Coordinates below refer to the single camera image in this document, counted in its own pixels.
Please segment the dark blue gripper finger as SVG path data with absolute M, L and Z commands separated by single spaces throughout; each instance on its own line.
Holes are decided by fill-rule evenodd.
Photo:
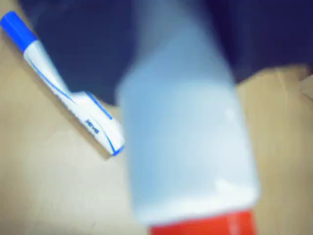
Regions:
M 205 11 L 237 84 L 263 69 L 313 65 L 311 0 L 207 0 Z
M 68 89 L 117 105 L 140 48 L 141 0 L 21 0 L 19 5 Z

